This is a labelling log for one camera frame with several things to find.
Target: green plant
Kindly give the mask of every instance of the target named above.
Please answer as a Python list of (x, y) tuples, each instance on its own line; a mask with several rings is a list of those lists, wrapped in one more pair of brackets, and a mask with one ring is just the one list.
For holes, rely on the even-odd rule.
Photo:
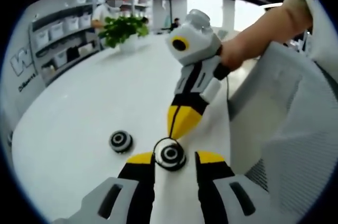
[(147, 26), (138, 17), (107, 17), (105, 21), (107, 25), (99, 37), (106, 38), (106, 45), (112, 48), (124, 43), (131, 35), (146, 36), (149, 33)]

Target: potted plant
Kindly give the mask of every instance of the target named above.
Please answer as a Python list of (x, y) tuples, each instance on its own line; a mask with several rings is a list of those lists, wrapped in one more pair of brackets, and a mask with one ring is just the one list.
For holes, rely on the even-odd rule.
[(137, 38), (149, 33), (147, 26), (138, 17), (107, 17), (105, 21), (107, 25), (99, 33), (100, 38), (106, 38), (106, 45), (109, 47), (115, 48), (119, 45), (123, 53), (135, 51)]

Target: storage shelf unit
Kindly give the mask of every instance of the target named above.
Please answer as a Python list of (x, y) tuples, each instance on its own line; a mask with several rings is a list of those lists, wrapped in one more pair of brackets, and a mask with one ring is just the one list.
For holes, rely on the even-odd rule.
[[(61, 8), (58, 12), (40, 16), (36, 18), (29, 27), (29, 39), (30, 39), (30, 48), (32, 59), (34, 63), (34, 67), (37, 74), (41, 74), (42, 78), (45, 81), (46, 86), (48, 86), (53, 80), (55, 80), (62, 73), (67, 71), (69, 68), (73, 67), (75, 64), (79, 63), (85, 58), (90, 57), (96, 52), (101, 50), (101, 40), (98, 35), (95, 33), (95, 30), (88, 26), (79, 26), (76, 30), (66, 30), (65, 23), (66, 19), (70, 17), (81, 17), (83, 15), (90, 15), (96, 9), (97, 6), (102, 4), (104, 0), (76, 0), (73, 5), (65, 4), (64, 8)], [(152, 2), (153, 0), (144, 0), (144, 3), (135, 3), (135, 0), (126, 0), (124, 1), (121, 9), (123, 10), (120, 15), (124, 14), (125, 11), (129, 11), (129, 15), (136, 16), (145, 16), (149, 18), (149, 22), (152, 23)], [(56, 26), (57, 24), (62, 22), (63, 34), (57, 36), (56, 38), (49, 38), (48, 41), (43, 42), (38, 45), (36, 41), (36, 35), (41, 33), (47, 33), (50, 35), (50, 28)], [(85, 37), (87, 33), (91, 32), (94, 35), (94, 40), (86, 40)], [(81, 43), (83, 45), (86, 42), (93, 42), (94, 47), (93, 50), (90, 51), (90, 54), (80, 56), (74, 60), (67, 61), (66, 64), (57, 68), (53, 74), (50, 76), (46, 76), (42, 73), (42, 69), (46, 64), (49, 64), (51, 60), (53, 60), (55, 54), (57, 53), (57, 49), (66, 49), (77, 46), (74, 43)]]
[(84, 56), (80, 56), (79, 58), (74, 59), (71, 62), (63, 65), (58, 70), (56, 70), (52, 76), (46, 77), (46, 79), (45, 79), (46, 85), (48, 86), (50, 83), (52, 83), (54, 80), (56, 80), (59, 76), (61, 76), (64, 72), (66, 72), (67, 70), (69, 70), (70, 68), (75, 66), (76, 64), (80, 63), (81, 61), (85, 60), (86, 58), (94, 55), (98, 51), (99, 51), (99, 49), (94, 49), (91, 53), (84, 55)]
[(65, 38), (68, 38), (68, 37), (70, 37), (70, 36), (72, 36), (72, 35), (74, 35), (74, 34), (78, 34), (78, 33), (80, 33), (80, 32), (82, 32), (82, 31), (87, 31), (87, 30), (90, 30), (91, 29), (91, 27), (89, 26), (89, 27), (82, 27), (82, 28), (79, 28), (78, 30), (73, 30), (73, 31), (69, 31), (69, 32), (67, 32), (67, 33), (65, 33), (63, 36), (61, 36), (61, 37), (59, 37), (59, 38), (57, 38), (57, 39), (54, 39), (54, 40), (51, 40), (51, 41), (49, 41), (47, 44), (45, 44), (43, 47), (41, 47), (41, 48), (38, 48), (37, 50), (36, 50), (36, 56), (39, 58), (39, 57), (43, 57), (43, 55), (40, 55), (45, 49), (47, 49), (48, 47), (50, 47), (52, 44), (54, 44), (54, 43), (56, 43), (56, 42), (60, 42), (60, 41), (62, 41), (63, 39), (65, 39)]

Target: human arm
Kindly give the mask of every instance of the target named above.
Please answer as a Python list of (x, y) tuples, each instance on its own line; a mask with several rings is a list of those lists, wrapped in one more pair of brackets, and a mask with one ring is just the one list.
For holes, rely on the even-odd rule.
[(104, 25), (101, 23), (101, 8), (100, 6), (95, 8), (93, 15), (91, 17), (91, 26), (95, 29), (102, 29)]
[(247, 59), (262, 55), (271, 41), (284, 43), (312, 26), (305, 0), (284, 0), (256, 23), (223, 43), (222, 62), (231, 70)]

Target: forearm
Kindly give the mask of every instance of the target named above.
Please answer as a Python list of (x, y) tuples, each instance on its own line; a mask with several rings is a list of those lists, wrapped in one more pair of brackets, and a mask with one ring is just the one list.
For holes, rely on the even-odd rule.
[(244, 44), (243, 59), (247, 60), (262, 55), (271, 41), (284, 43), (311, 25), (312, 18), (307, 12), (280, 6), (269, 10), (235, 39)]
[(103, 29), (103, 24), (100, 21), (93, 20), (91, 21), (91, 26), (95, 29)]

